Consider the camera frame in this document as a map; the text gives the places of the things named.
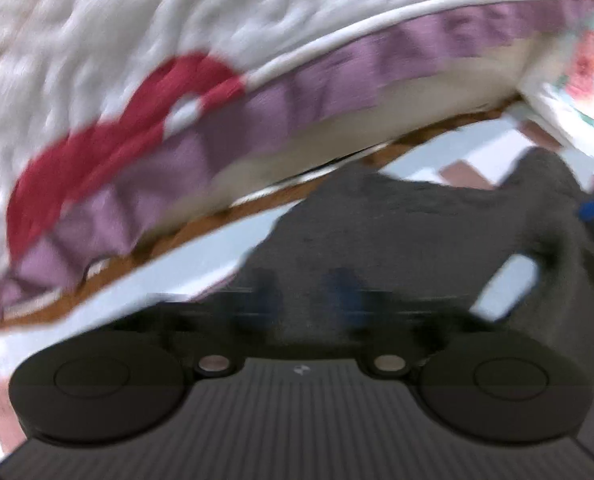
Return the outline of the white quilt with red bears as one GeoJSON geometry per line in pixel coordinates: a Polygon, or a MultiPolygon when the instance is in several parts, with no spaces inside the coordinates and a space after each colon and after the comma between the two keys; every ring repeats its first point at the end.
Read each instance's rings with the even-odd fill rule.
{"type": "Polygon", "coordinates": [[[0,0],[0,322],[128,252],[131,217],[69,258],[52,236],[201,119],[287,77],[321,117],[384,84],[569,25],[594,0],[0,0]]]}

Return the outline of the cartoon print floor mat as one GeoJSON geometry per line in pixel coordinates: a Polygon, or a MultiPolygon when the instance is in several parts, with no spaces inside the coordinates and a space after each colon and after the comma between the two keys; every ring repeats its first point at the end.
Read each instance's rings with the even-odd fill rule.
{"type": "Polygon", "coordinates": [[[594,158],[594,16],[546,44],[519,92],[546,130],[594,158]]]}

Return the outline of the dark brown knit sweater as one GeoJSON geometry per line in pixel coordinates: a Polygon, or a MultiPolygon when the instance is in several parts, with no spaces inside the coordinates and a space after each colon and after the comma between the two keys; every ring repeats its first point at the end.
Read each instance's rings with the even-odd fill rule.
{"type": "Polygon", "coordinates": [[[328,278],[348,269],[367,287],[471,306],[514,255],[541,263],[539,284],[506,324],[575,360],[594,378],[594,286],[583,265],[585,199],[556,154],[532,148],[492,190],[388,178],[362,164],[336,171],[278,222],[234,277],[269,272],[283,297],[282,344],[335,339],[328,278]]]}

